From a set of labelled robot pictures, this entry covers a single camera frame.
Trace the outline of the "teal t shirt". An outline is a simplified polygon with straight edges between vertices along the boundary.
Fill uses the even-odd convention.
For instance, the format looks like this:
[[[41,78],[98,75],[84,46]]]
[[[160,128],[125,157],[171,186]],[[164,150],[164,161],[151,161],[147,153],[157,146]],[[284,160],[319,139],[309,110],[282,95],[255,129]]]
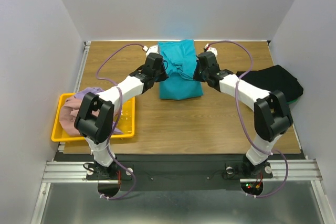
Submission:
[[[193,40],[158,43],[160,55],[166,61],[168,78],[160,82],[161,100],[185,100],[203,95],[202,85],[193,79],[196,69],[196,49]]]

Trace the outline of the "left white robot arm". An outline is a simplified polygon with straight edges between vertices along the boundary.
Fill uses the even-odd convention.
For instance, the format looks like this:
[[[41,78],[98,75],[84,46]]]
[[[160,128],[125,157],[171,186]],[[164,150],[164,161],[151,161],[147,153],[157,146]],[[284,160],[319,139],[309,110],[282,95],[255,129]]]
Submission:
[[[117,173],[115,155],[110,150],[113,127],[117,124],[115,115],[126,101],[147,92],[156,82],[167,78],[163,57],[152,52],[143,65],[116,86],[97,94],[85,94],[74,127],[89,144],[96,171],[104,178],[113,178]]]

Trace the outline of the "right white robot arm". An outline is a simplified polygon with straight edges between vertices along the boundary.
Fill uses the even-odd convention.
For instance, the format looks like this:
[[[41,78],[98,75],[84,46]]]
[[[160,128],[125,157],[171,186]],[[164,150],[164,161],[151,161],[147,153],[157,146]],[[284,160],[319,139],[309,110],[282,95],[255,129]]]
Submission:
[[[248,177],[255,176],[273,154],[274,145],[293,124],[285,95],[278,90],[263,90],[239,79],[227,69],[221,70],[215,54],[210,51],[197,56],[194,80],[206,82],[218,92],[235,98],[239,120],[251,144],[243,158],[241,170]],[[240,102],[254,113],[254,140],[248,136],[239,107]]]

